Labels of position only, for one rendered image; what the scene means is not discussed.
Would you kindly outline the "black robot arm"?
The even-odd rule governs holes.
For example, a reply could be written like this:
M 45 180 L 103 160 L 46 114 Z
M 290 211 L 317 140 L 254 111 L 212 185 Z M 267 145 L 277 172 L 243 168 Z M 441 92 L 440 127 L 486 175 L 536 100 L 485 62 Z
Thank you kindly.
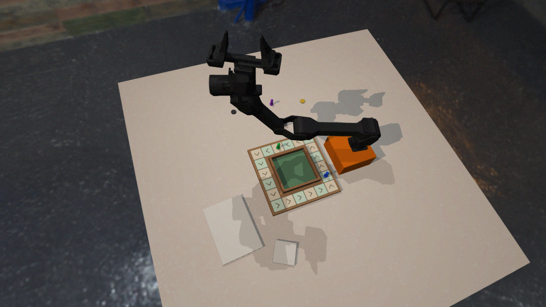
M 363 117 L 357 123 L 318 122 L 311 117 L 289 116 L 279 118 L 260 99 L 262 85 L 248 86 L 251 75 L 237 74 L 229 68 L 228 75 L 210 75 L 210 94 L 230 96 L 230 103 L 246 115 L 257 117 L 274 134 L 290 140 L 311 140 L 316 136 L 351 136 L 348 138 L 352 152 L 367 150 L 380 137 L 380 126 L 373 117 Z M 293 122 L 294 133 L 284 129 L 284 124 Z

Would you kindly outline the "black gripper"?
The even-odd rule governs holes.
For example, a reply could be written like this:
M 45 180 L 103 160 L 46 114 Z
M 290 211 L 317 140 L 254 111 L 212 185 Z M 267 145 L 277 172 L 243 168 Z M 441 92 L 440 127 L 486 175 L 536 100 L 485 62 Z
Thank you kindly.
M 234 73 L 251 75 L 248 86 L 256 81 L 256 68 L 261 68 L 266 75 L 279 75 L 282 54 L 272 50 L 261 35 L 261 59 L 252 55 L 232 54 L 227 52 L 229 46 L 228 32 L 224 33 L 221 43 L 213 43 L 207 54 L 207 64 L 210 67 L 224 67 L 224 62 L 234 63 Z

